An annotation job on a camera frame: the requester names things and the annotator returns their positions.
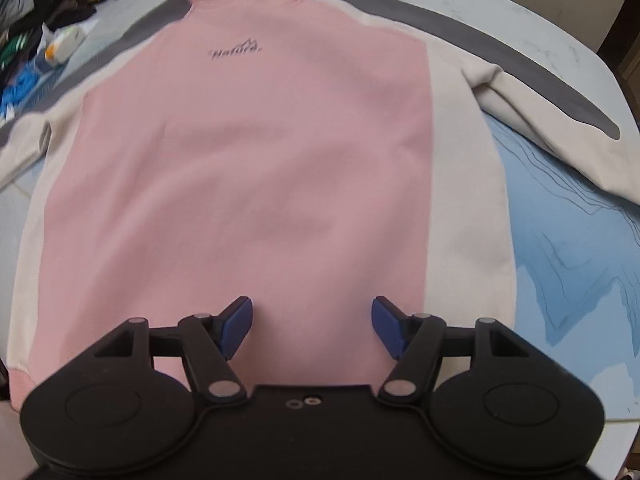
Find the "blue plastic bag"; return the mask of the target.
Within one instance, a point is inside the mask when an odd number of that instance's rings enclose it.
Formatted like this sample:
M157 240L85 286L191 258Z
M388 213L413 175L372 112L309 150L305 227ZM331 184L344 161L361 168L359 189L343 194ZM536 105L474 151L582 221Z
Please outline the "blue plastic bag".
M7 86L1 97L1 115L6 116L10 108L17 107L24 101L29 92L35 88L39 75L28 67L24 67L16 76L14 83Z

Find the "white orange tissue pack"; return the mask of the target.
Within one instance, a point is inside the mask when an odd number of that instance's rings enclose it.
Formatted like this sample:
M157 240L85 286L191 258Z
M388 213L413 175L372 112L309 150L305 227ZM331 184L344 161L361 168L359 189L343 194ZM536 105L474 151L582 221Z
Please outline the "white orange tissue pack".
M86 39L86 32L79 25L59 29L44 49L44 59L51 66L66 63Z

